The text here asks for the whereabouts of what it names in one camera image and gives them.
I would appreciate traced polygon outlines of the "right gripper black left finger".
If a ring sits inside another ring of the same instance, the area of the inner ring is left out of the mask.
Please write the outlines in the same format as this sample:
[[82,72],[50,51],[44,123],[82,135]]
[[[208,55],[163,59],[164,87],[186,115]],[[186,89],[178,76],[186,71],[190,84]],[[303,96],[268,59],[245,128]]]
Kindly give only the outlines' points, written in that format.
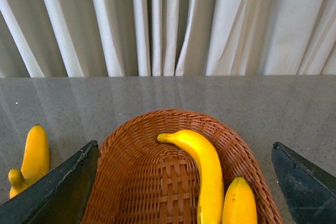
[[98,158],[98,143],[90,141],[1,205],[1,223],[80,223],[96,177]]

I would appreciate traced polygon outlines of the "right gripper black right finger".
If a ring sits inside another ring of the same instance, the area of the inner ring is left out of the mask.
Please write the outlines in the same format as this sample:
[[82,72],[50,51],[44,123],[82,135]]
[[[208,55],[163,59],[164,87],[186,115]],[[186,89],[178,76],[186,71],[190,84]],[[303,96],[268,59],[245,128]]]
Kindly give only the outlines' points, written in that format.
[[293,220],[335,223],[335,177],[280,142],[271,158]]

